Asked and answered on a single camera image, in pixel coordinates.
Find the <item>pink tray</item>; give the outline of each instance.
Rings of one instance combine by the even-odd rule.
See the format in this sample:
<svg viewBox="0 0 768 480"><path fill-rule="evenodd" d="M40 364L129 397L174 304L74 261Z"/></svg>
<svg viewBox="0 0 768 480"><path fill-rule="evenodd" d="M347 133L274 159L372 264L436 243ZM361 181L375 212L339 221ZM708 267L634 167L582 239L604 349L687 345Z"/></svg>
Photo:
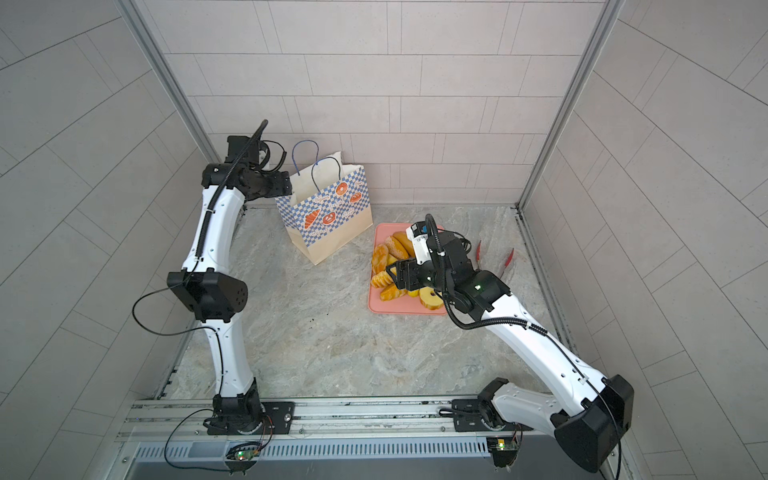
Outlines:
<svg viewBox="0 0 768 480"><path fill-rule="evenodd" d="M410 227L412 223L380 223L376 226L376 233L373 235L373 248L384 239L395 232L403 231ZM437 310L427 310L422 305L418 297L403 295L400 298L383 302L379 298L379 293L384 289L369 286L368 288L368 308L374 313L386 313L390 315L445 315L445 307L441 306Z"/></svg>

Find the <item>paper bag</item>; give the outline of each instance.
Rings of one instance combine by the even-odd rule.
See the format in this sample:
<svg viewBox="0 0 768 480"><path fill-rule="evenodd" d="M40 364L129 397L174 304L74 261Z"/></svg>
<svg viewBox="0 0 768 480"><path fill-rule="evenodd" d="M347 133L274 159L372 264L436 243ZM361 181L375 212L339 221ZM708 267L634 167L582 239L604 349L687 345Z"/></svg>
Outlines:
<svg viewBox="0 0 768 480"><path fill-rule="evenodd" d="M297 171L290 181L293 195L277 197L277 209L291 242L313 264L373 225L365 168L343 164L341 152Z"/></svg>

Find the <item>vent grille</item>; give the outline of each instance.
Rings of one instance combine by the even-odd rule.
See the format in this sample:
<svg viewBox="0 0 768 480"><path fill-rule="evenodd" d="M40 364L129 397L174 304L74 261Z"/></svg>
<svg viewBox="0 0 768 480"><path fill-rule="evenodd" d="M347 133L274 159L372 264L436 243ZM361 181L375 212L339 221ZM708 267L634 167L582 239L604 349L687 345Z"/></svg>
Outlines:
<svg viewBox="0 0 768 480"><path fill-rule="evenodd" d="M167 456L176 464L221 462L223 454L238 441L205 442L208 448L194 447L199 442L172 442ZM164 442L142 442L136 462L164 462ZM485 437L425 437L395 439L304 439L273 440L259 460L321 460L332 458L435 458L488 457Z"/></svg>

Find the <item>tiled wall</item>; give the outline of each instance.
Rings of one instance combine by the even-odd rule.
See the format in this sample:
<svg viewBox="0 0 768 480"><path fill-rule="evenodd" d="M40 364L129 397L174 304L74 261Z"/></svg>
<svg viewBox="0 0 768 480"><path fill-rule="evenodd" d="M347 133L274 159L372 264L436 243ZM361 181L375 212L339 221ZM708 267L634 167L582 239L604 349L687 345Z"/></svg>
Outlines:
<svg viewBox="0 0 768 480"><path fill-rule="evenodd" d="M766 2L628 0L525 210L647 478L768 474L766 31Z"/></svg>
<svg viewBox="0 0 768 480"><path fill-rule="evenodd" d="M128 318L186 256L205 160L112 0L0 11L0 478L81 478L174 361Z"/></svg>
<svg viewBox="0 0 768 480"><path fill-rule="evenodd" d="M222 156L268 118L265 138L343 151L372 201L396 204L516 202L602 8L137 3ZM313 146L296 157L311 164Z"/></svg>

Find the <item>marble floor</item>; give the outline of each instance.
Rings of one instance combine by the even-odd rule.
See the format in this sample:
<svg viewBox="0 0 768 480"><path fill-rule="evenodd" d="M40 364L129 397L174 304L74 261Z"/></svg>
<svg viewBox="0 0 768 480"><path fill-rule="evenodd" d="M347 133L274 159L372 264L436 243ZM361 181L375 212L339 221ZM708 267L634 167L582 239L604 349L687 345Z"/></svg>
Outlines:
<svg viewBox="0 0 768 480"><path fill-rule="evenodd" d="M249 287L243 332L260 395L475 394L497 376L546 392L528 366L485 329L460 330L447 316L379 315L367 306L375 226L431 213L472 241L472 258L482 239L485 270L498 274L514 247L514 263L502 279L552 329L515 211L374 205L372 212L373 227L317 266L291 244L276 209L246 213L233 241L231 275ZM213 362L202 332L195 332L171 380L169 399L213 396Z"/></svg>

